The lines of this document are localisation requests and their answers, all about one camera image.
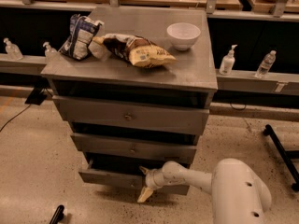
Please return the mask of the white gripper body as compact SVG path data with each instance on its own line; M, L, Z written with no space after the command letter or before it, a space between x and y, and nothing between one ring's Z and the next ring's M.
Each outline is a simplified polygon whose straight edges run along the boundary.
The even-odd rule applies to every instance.
M147 170L145 178L146 187L152 190L161 189L165 185L164 174L161 169Z

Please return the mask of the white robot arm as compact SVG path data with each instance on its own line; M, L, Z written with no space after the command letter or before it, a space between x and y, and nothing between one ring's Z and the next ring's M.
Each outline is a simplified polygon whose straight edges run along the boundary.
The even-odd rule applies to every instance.
M211 195L213 224L264 224L272 195L260 177L237 159L219 161L212 173L187 169L175 161L160 169L140 166L145 184L137 199L146 201L165 186L189 185Z

